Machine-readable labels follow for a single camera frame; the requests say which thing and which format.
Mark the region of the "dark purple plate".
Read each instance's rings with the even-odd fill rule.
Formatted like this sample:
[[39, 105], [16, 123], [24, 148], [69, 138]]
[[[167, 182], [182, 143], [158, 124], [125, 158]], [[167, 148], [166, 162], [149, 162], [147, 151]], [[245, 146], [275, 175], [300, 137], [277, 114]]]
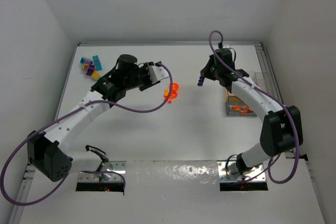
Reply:
[[200, 75], [199, 79], [198, 79], [198, 83], [197, 83], [197, 86], [198, 87], [202, 87], [203, 86], [203, 83], [204, 83], [204, 80], [205, 80], [205, 77]]

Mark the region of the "large orange round lego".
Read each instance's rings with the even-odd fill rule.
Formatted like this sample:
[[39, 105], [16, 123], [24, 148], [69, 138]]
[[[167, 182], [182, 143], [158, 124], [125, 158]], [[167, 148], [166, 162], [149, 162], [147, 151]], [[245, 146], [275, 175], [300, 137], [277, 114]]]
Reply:
[[179, 90], [179, 85], [177, 83], [172, 83], [170, 85], [170, 89], [173, 91], [173, 92], [177, 92]]

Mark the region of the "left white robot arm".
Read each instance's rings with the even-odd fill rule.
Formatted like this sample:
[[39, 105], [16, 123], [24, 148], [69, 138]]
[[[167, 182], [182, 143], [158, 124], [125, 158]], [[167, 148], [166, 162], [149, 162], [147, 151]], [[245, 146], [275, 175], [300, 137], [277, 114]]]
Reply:
[[138, 66], [135, 56], [120, 55], [116, 66], [98, 79], [82, 101], [74, 107], [70, 117], [27, 142], [29, 162], [52, 182], [65, 178], [69, 173], [96, 172], [107, 158], [98, 151], [89, 149], [70, 153], [71, 143], [99, 115], [124, 98], [127, 91], [136, 88], [143, 91], [168, 76], [158, 62], [145, 62]]

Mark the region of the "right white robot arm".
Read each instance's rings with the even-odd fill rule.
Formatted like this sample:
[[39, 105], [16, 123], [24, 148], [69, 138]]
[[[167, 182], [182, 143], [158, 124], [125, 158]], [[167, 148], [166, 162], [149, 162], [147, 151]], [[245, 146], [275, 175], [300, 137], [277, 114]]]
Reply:
[[235, 51], [216, 49], [200, 71], [198, 86], [205, 79], [218, 81], [227, 91], [241, 99], [262, 121], [259, 142], [238, 154], [226, 170], [244, 174], [253, 167], [303, 143], [300, 111], [296, 106], [286, 107], [259, 88], [243, 69], [235, 68]]

